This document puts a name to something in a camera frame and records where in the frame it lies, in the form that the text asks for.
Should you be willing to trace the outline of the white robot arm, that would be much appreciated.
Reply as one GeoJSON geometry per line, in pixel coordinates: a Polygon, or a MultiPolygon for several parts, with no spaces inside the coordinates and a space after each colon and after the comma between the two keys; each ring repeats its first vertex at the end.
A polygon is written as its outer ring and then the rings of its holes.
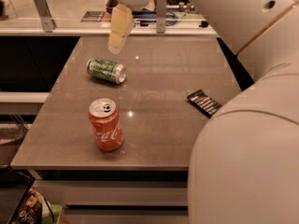
{"type": "Polygon", "coordinates": [[[189,1],[250,79],[194,144],[189,223],[299,224],[298,0],[189,1]]]}

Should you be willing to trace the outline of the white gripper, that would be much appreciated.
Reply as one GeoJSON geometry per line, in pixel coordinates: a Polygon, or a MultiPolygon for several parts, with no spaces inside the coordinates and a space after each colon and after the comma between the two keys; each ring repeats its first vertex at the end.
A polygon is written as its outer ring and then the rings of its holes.
{"type": "Polygon", "coordinates": [[[113,54],[119,54],[126,42],[127,36],[134,28],[135,21],[132,10],[143,9],[150,0],[117,0],[112,9],[108,49],[113,54]]]}

